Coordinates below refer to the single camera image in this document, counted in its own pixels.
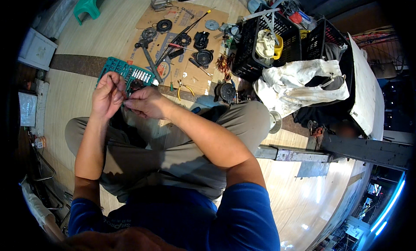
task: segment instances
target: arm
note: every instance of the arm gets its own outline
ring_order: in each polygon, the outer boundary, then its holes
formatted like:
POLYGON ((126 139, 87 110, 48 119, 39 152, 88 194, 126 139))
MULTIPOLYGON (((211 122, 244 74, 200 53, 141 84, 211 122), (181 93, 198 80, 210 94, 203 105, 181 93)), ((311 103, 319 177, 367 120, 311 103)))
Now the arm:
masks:
POLYGON ((104 140, 110 118, 123 102, 124 79, 106 73, 92 95, 92 110, 75 158, 74 199, 89 199, 100 206, 98 179, 104 165, 104 140))
POLYGON ((221 125, 174 104, 151 87, 133 93, 124 105, 143 118, 165 119, 178 126, 214 165, 226 169, 227 187, 253 182, 265 188, 256 158, 235 134, 221 125))

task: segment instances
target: black plastic crate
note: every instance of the black plastic crate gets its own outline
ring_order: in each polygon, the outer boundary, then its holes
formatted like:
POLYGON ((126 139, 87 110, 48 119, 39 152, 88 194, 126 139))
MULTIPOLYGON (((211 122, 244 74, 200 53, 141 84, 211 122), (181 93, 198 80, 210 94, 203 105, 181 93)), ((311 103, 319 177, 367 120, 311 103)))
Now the black plastic crate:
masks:
MULTIPOLYGON (((256 12, 268 10, 265 4, 260 4, 256 12)), ((256 81, 261 75, 264 68, 280 67, 287 62, 302 60, 302 46, 300 42, 300 33, 298 27, 284 16, 275 12, 274 28, 275 33, 283 39, 283 51, 278 60, 272 65, 264 64, 258 60, 256 53, 257 34, 260 30, 269 29, 266 21, 261 17, 250 19, 242 26, 242 37, 237 44, 237 53, 232 64, 232 73, 249 82, 256 81)), ((271 22, 272 14, 265 15, 271 22)))
MULTIPOLYGON (((351 43, 328 20, 319 20, 315 29, 302 40, 302 59, 304 61, 322 59, 325 43, 334 43, 338 46, 346 44, 348 46, 348 49, 341 56, 340 70, 346 76, 345 82, 351 96, 351 86, 354 79, 354 58, 352 56, 351 43)), ((330 105, 337 102, 340 102, 340 100, 313 104, 310 107, 330 105)))

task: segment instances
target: cardboard sheet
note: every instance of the cardboard sheet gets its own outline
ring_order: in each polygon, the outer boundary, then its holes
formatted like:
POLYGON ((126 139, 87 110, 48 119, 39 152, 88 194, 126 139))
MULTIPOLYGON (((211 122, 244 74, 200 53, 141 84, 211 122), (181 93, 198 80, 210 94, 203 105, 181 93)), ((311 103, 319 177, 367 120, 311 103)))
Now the cardboard sheet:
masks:
MULTIPOLYGON (((148 51, 153 59, 153 62, 155 62, 167 47, 168 43, 171 42, 177 34, 179 34, 194 21, 198 20, 210 9, 206 6, 176 1, 172 1, 172 4, 174 5, 173 7, 159 12, 155 12, 150 6, 148 7, 141 19, 136 24, 138 31, 136 31, 134 38, 130 40, 128 44, 127 54, 123 60, 133 61, 132 64, 150 70, 143 50, 141 48, 134 48, 134 44, 140 40, 140 36, 143 30, 151 27, 152 25, 156 26, 156 23, 162 19, 169 19, 173 23, 172 30, 165 34, 158 33, 153 39, 153 42, 149 44, 148 51), (182 10, 182 7, 192 12, 195 15, 194 19, 191 19, 191 15, 182 10)), ((217 21, 221 25, 223 22, 227 22, 228 13, 216 9, 211 10, 211 13, 201 19, 198 24, 196 24, 196 26, 189 31, 188 35, 191 37, 192 41, 188 48, 195 49, 193 47, 193 38, 197 31, 207 31, 210 33, 208 37, 209 42, 207 49, 214 50, 214 59, 206 71, 208 73, 214 74, 214 69, 216 67, 215 63, 219 56, 220 46, 222 42, 222 33, 219 30, 211 31, 205 28, 205 22, 211 19, 217 21)), ((174 87, 178 88, 178 81, 182 79, 183 84, 191 87, 196 94, 208 95, 212 77, 209 77, 205 72, 203 72, 201 69, 189 61, 189 58, 192 57, 193 52, 194 51, 191 50, 185 50, 184 54, 172 60, 170 60, 169 57, 166 57, 166 61, 162 62, 158 67, 159 74, 164 80, 163 85, 165 86, 170 86, 172 77, 174 87)))

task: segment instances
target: person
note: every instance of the person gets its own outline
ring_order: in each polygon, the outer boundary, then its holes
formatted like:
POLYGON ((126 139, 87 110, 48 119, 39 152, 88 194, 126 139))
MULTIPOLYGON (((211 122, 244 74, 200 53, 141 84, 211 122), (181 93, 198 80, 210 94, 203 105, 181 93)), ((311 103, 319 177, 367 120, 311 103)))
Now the person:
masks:
POLYGON ((278 250, 280 242, 253 152, 270 121, 260 102, 233 105, 209 121, 151 87, 124 100, 124 78, 108 72, 89 118, 65 128, 76 155, 66 248, 83 250, 278 250), (124 103, 142 118, 178 126, 192 141, 165 151, 130 145, 109 121, 124 103), (124 206, 104 216, 100 186, 124 206), (212 200, 222 196, 218 209, 212 200))

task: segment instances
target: green plastic stool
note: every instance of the green plastic stool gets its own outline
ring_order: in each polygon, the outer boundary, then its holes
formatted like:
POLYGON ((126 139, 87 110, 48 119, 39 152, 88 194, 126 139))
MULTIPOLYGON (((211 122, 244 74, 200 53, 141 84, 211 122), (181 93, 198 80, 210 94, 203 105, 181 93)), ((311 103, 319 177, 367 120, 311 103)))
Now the green plastic stool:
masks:
POLYGON ((97 7, 97 0, 79 0, 74 8, 74 15, 76 20, 80 25, 82 25, 81 20, 78 15, 80 13, 87 12, 91 15, 92 19, 97 19, 100 16, 100 10, 97 7))

